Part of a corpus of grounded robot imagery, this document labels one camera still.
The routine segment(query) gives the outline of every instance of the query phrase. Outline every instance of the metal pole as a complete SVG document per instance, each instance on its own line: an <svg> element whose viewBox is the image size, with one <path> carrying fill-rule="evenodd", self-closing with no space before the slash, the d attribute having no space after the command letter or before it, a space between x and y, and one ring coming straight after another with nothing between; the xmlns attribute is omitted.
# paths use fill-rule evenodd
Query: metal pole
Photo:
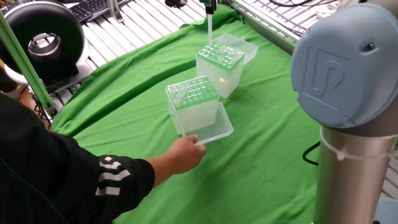
<svg viewBox="0 0 398 224"><path fill-rule="evenodd" d="M314 224L372 224L395 136L360 137L328 128L321 136ZM339 161L337 154L346 157Z"/></svg>

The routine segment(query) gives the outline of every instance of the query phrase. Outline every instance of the black sleeve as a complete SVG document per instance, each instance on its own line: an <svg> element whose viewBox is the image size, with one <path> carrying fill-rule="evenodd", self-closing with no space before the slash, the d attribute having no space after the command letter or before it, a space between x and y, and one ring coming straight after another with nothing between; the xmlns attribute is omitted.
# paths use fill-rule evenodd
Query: black sleeve
<svg viewBox="0 0 398 224"><path fill-rule="evenodd" d="M101 176L104 166L109 166L100 160L106 157L92 155L73 138L48 132L33 111L0 94L0 158L46 195L69 223L110 223L122 212L135 208L152 189L154 171L149 163L109 157L121 164L112 170L127 170L130 175L115 182L121 184L119 195L103 197L98 192L104 192L102 187L109 180L101 181ZM108 205L116 202L121 206ZM40 197L0 166L0 224L3 223L61 221Z"/></svg>

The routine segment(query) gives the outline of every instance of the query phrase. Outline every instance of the green tablecloth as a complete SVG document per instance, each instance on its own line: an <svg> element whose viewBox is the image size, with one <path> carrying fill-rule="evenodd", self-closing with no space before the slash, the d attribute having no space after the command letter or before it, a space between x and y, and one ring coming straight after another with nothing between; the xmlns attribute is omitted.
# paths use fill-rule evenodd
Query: green tablecloth
<svg viewBox="0 0 398 224"><path fill-rule="evenodd" d="M207 24L190 24L97 69L59 112L53 130L93 154L145 158L178 138L165 87L195 77L195 54ZM221 100L234 127L207 144L196 169L173 176L116 223L312 222L317 168L301 155L319 126L299 107L290 84L291 56L219 6L217 37L226 32L259 46L238 88Z"/></svg>

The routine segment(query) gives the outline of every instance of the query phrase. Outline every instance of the clear plastic container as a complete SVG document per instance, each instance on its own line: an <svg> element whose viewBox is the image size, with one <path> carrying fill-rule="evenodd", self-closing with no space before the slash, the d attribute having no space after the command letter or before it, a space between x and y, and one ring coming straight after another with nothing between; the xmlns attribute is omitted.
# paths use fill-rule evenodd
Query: clear plastic container
<svg viewBox="0 0 398 224"><path fill-rule="evenodd" d="M244 53L244 65L256 56L257 50L259 49L258 46L245 41L244 37L239 38L231 34L223 34L214 40L225 45L237 47L241 52Z"/></svg>
<svg viewBox="0 0 398 224"><path fill-rule="evenodd" d="M215 122L212 125L205 126L203 128L193 131L185 130L181 125L182 135L191 136L196 134L197 136L199 136L199 141L196 143L197 146L229 136L234 131L232 124L229 121L223 104L219 102L216 105L217 108L215 114Z"/></svg>
<svg viewBox="0 0 398 224"><path fill-rule="evenodd" d="M218 94L227 98L241 78L244 54L236 47L213 41L197 53L197 76L206 75Z"/></svg>
<svg viewBox="0 0 398 224"><path fill-rule="evenodd" d="M177 134L215 123L218 93L208 77L197 77L166 87L170 117Z"/></svg>

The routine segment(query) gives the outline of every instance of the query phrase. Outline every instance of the human hand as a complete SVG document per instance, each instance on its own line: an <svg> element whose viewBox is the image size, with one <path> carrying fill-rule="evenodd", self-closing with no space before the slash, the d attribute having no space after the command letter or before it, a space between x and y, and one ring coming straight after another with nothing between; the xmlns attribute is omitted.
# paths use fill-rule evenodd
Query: human hand
<svg viewBox="0 0 398 224"><path fill-rule="evenodd" d="M182 174L197 167L206 154L206 146L196 146L198 136L183 137L175 140L165 153L174 160L174 174Z"/></svg>

